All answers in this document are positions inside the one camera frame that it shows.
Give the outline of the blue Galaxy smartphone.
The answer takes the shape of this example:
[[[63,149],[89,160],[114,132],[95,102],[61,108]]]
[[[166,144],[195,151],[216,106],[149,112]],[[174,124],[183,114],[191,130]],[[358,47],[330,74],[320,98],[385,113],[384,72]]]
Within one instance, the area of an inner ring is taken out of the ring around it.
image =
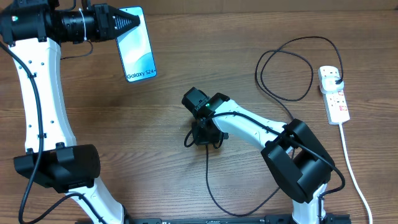
[[[157,70],[143,9],[134,6],[121,10],[140,18],[137,27],[116,39],[126,81],[132,83],[155,77]]]

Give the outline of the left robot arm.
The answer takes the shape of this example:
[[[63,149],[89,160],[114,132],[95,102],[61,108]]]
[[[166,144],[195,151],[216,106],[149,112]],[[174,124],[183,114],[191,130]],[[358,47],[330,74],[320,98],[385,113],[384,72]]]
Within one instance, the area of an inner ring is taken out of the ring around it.
[[[13,1],[1,12],[1,48],[16,65],[26,120],[25,154],[14,158],[29,185],[72,198],[92,223],[133,223],[100,178],[94,145],[79,145],[68,121],[60,78],[61,44],[113,40],[141,23],[136,15],[83,1]]]

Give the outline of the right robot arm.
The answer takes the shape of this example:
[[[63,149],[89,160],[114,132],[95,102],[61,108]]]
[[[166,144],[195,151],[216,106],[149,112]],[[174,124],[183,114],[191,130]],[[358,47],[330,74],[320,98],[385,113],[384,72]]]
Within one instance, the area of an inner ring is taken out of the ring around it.
[[[182,105],[194,117],[188,133],[199,146],[221,147],[235,135],[260,150],[275,182],[293,203],[295,223],[324,223],[323,198],[335,163],[326,149],[301,120],[289,124],[272,121],[240,107],[230,97],[209,97],[193,87]]]

